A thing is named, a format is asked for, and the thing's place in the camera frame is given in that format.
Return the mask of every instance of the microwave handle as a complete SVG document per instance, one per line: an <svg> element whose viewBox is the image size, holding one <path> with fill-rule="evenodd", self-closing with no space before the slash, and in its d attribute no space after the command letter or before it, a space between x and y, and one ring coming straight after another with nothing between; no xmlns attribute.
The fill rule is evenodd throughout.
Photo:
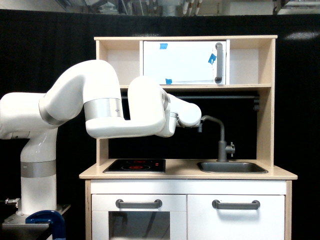
<svg viewBox="0 0 320 240"><path fill-rule="evenodd" d="M213 200L212 207L227 210L257 210L260 207L260 202L254 200L252 203L221 203L219 200Z"/></svg>
<svg viewBox="0 0 320 240"><path fill-rule="evenodd" d="M218 42L215 45L217 56L216 56L216 77L214 79L216 84L221 83L222 81L222 74L223 74L223 58L224 58L224 52L223 52L223 46L221 42Z"/></svg>
<svg viewBox="0 0 320 240"><path fill-rule="evenodd" d="M124 202L122 199L115 201L118 209L158 209L162 206L160 199L154 202Z"/></svg>

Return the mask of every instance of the induction cooktop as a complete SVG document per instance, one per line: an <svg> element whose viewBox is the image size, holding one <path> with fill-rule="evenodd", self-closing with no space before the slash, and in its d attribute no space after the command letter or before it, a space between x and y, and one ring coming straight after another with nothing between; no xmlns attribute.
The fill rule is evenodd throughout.
<svg viewBox="0 0 320 240"><path fill-rule="evenodd" d="M116 159L103 173L164 173L164 159Z"/></svg>

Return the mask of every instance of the countertop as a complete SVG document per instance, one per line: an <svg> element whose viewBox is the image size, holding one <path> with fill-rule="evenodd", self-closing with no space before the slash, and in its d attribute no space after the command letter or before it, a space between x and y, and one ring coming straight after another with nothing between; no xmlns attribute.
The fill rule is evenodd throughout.
<svg viewBox="0 0 320 240"><path fill-rule="evenodd" d="M166 159L165 173L103 173L115 159L104 164L94 164L79 175L80 179L225 179L225 180L296 180L298 176L278 166L270 167L257 160L232 162L255 163L268 173L208 173L200 171L199 162L215 162L216 159Z"/></svg>

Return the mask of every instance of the faucet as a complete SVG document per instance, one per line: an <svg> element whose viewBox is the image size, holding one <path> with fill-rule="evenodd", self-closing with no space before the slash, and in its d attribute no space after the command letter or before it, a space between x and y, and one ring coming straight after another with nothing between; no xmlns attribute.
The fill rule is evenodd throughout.
<svg viewBox="0 0 320 240"><path fill-rule="evenodd" d="M200 119L200 125L198 127L198 132L202 133L202 124L205 120L210 120L212 122L218 123L220 125L220 141L218 142L218 159L216 160L219 163L228 163L227 154L231 154L231 157L234 156L236 152L235 145L231 142L230 145L227 145L225 141L225 125L224 123L215 117L204 115Z"/></svg>

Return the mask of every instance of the white microwave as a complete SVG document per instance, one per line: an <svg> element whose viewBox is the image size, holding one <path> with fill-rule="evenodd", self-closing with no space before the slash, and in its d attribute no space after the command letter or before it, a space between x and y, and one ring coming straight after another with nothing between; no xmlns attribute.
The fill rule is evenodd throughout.
<svg viewBox="0 0 320 240"><path fill-rule="evenodd" d="M143 41L143 75L162 85L229 84L230 41Z"/></svg>
<svg viewBox="0 0 320 240"><path fill-rule="evenodd" d="M92 195L92 240L142 239L186 240L186 195Z"/></svg>

